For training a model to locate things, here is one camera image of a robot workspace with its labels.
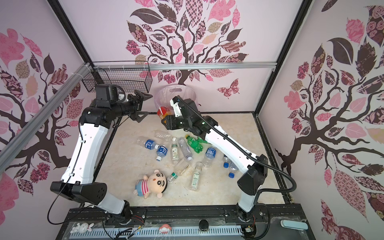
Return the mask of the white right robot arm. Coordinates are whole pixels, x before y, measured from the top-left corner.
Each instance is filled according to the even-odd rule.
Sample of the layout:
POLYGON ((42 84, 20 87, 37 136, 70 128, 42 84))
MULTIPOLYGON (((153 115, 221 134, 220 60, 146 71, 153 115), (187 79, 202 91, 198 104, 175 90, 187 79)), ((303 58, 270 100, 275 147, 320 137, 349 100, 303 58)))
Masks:
POLYGON ((243 174, 237 181, 242 191, 237 203, 238 216, 248 221, 256 209, 260 190, 268 176, 268 159, 248 151, 231 138, 219 123, 210 116, 202 116, 191 99, 176 96, 170 100, 173 114, 166 116, 162 124, 167 130, 184 129, 201 137, 226 155, 243 174))

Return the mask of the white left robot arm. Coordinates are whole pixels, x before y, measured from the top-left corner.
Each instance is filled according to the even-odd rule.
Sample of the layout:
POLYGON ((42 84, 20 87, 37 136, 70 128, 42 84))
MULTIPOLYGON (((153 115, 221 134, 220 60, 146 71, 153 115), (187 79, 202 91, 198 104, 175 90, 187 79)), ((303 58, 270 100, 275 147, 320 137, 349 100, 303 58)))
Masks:
POLYGON ((127 116, 141 122, 148 115, 141 111, 143 102, 153 96, 138 90, 126 95, 122 87, 112 84, 97 85, 95 90, 96 98, 80 117, 79 138, 68 168, 50 190, 70 201, 96 206, 126 224, 132 218, 129 203, 110 194, 105 183, 95 182, 94 173, 104 138, 115 121, 127 116))

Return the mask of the blue label clear bottle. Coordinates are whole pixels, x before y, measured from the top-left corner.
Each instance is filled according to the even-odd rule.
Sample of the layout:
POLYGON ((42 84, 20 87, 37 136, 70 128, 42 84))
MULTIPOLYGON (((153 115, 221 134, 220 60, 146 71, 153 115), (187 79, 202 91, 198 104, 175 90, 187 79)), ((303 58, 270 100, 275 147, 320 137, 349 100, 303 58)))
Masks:
POLYGON ((136 141, 136 144, 138 146, 141 146, 141 147, 144 147, 148 150, 154 150, 154 149, 158 149, 159 148, 159 144, 157 144, 156 141, 154 140, 151 140, 147 137, 143 137, 143 136, 140 136, 138 137, 137 141, 136 141))

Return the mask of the amber liquid bottle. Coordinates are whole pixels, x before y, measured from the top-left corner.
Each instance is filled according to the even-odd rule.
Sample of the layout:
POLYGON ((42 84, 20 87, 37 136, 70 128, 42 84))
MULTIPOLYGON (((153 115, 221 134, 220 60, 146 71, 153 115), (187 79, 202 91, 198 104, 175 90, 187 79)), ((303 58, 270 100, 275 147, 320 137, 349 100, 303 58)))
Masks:
POLYGON ((157 110, 157 115, 161 120, 163 120, 165 117, 172 115, 172 114, 173 114, 172 111, 165 106, 161 106, 157 110))

